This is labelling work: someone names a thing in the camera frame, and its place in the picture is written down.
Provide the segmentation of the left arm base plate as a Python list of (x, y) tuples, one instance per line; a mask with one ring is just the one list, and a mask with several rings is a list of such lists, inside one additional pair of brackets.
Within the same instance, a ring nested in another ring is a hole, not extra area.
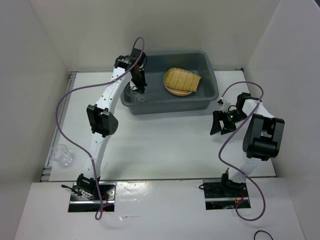
[[(100, 182), (99, 188), (103, 203), (104, 212), (113, 212), (115, 210), (115, 182)], [(97, 193), (90, 195), (84, 190), (79, 190), (76, 183), (72, 184), (72, 191), (69, 199), (69, 213), (88, 213), (96, 212), (100, 208), (100, 199)]]

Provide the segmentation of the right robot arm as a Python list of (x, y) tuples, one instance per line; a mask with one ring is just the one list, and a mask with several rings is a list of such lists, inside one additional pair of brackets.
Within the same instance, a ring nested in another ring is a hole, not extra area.
[(242, 150), (246, 156), (236, 166), (240, 171), (228, 168), (222, 174), (218, 187), (223, 196), (230, 197), (245, 187), (246, 176), (260, 163), (278, 155), (285, 121), (270, 114), (263, 102), (249, 93), (238, 95), (234, 106), (223, 99), (220, 99), (218, 104), (222, 109), (212, 113), (211, 135), (225, 135), (236, 131), (236, 123), (243, 122), (253, 112), (242, 142)]

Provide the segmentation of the woven bamboo tray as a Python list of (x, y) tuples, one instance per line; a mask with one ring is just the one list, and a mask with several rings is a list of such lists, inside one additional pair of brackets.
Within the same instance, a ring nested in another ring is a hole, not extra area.
[(167, 87), (188, 92), (196, 92), (200, 80), (201, 77), (193, 72), (173, 67), (165, 73), (163, 81)]

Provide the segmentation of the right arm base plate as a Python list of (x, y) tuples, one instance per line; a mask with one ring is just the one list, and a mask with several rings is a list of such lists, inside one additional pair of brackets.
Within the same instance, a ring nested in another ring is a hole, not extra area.
[(225, 188), (222, 183), (215, 180), (204, 180), (198, 186), (204, 194), (205, 209), (233, 210), (237, 204), (239, 209), (250, 209), (251, 203), (246, 184), (240, 188)]

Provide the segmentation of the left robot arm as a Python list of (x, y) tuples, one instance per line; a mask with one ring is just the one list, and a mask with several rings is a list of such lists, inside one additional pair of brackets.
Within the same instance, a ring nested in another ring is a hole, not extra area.
[(76, 186), (88, 200), (99, 197), (101, 164), (107, 143), (119, 126), (114, 112), (122, 92), (128, 90), (138, 103), (144, 101), (147, 86), (144, 72), (146, 57), (137, 48), (133, 48), (130, 55), (119, 56), (115, 60), (112, 83), (106, 86), (94, 105), (87, 106), (86, 113), (92, 132), (91, 144), (88, 161), (76, 180)]

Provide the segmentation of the yellow round plate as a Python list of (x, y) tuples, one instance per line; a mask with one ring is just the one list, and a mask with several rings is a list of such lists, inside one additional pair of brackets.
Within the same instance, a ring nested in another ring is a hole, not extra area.
[(171, 93), (172, 95), (175, 95), (175, 96), (179, 96), (179, 97), (188, 96), (193, 93), (192, 91), (176, 89), (176, 88), (169, 87), (167, 85), (165, 85), (164, 87), (166, 88), (166, 90), (169, 93)]

